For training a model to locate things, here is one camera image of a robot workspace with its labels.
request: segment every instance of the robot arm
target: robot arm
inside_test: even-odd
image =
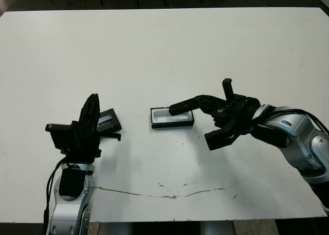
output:
[[[44,212],[44,235],[87,235],[89,201],[95,182],[92,165],[100,157],[100,138],[121,139],[116,134],[121,125],[113,109],[100,114],[97,94],[89,96],[81,109],[79,121],[70,125],[47,124],[46,131],[65,157],[57,164],[47,183],[47,206]],[[62,175],[54,186],[55,207],[49,220],[49,200],[53,178],[61,166]]]
[[[260,105],[259,100],[233,93],[224,79],[226,100],[200,95],[169,107],[171,115],[200,108],[213,117],[220,130],[205,134],[210,150],[234,143],[250,133],[283,153],[311,186],[329,215],[329,131],[312,114],[290,107]]]

